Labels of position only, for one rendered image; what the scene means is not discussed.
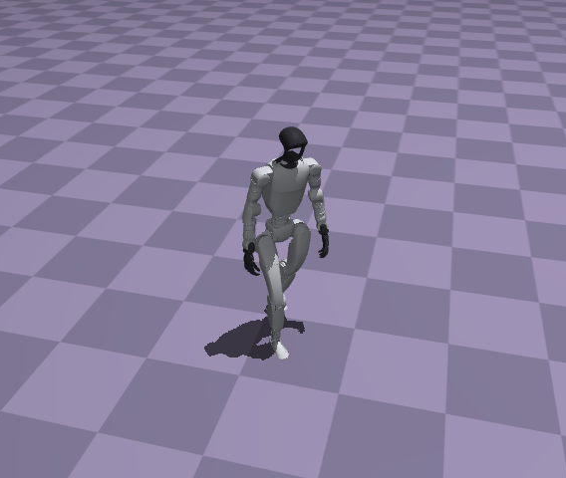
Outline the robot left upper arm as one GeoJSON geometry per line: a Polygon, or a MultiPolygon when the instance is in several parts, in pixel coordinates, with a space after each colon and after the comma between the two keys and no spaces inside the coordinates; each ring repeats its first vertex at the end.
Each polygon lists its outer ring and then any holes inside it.
{"type": "Polygon", "coordinates": [[[320,201],[322,200],[321,194],[321,166],[320,164],[312,157],[304,158],[309,165],[310,174],[308,177],[308,182],[310,185],[310,190],[308,191],[308,196],[310,201],[320,201]]]}

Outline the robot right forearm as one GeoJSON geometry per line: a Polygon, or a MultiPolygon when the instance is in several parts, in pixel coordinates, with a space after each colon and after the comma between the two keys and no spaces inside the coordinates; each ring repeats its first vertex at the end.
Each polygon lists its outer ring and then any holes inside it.
{"type": "Polygon", "coordinates": [[[255,224],[256,218],[252,217],[253,210],[251,206],[246,205],[244,207],[243,215],[242,215],[242,222],[244,224],[243,227],[243,242],[242,247],[248,250],[249,243],[254,243],[255,248],[255,224]]]}

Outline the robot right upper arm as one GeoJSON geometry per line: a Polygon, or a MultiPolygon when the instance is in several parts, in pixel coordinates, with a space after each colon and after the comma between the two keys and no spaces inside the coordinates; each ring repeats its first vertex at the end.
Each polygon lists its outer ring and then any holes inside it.
{"type": "MultiPolygon", "coordinates": [[[[254,169],[251,173],[251,183],[247,193],[246,205],[251,206],[253,210],[252,217],[258,216],[261,213],[260,204],[257,201],[260,199],[264,186],[268,185],[273,171],[270,166],[263,166],[254,169]]],[[[245,207],[244,206],[244,207],[245,207]]]]}

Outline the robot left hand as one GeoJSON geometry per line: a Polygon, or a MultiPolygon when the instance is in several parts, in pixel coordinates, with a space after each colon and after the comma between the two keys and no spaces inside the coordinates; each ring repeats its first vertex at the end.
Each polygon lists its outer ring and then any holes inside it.
{"type": "Polygon", "coordinates": [[[318,252],[318,253],[322,252],[321,254],[319,254],[320,258],[325,258],[328,255],[328,246],[329,246],[328,232],[329,229],[327,229],[326,224],[321,224],[319,233],[322,235],[323,248],[318,252]]]}

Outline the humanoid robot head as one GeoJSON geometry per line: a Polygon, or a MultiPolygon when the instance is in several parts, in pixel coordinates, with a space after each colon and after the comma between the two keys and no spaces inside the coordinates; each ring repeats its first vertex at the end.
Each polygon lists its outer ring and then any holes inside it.
{"type": "Polygon", "coordinates": [[[306,144],[308,143],[304,133],[297,127],[289,126],[281,130],[279,133],[279,139],[284,146],[284,154],[275,159],[276,163],[284,160],[288,164],[282,164],[285,168],[295,168],[298,165],[298,160],[302,157],[306,144]],[[301,147],[300,153],[296,153],[289,149],[301,147]],[[297,161],[297,162],[295,162],[297,161]]]}

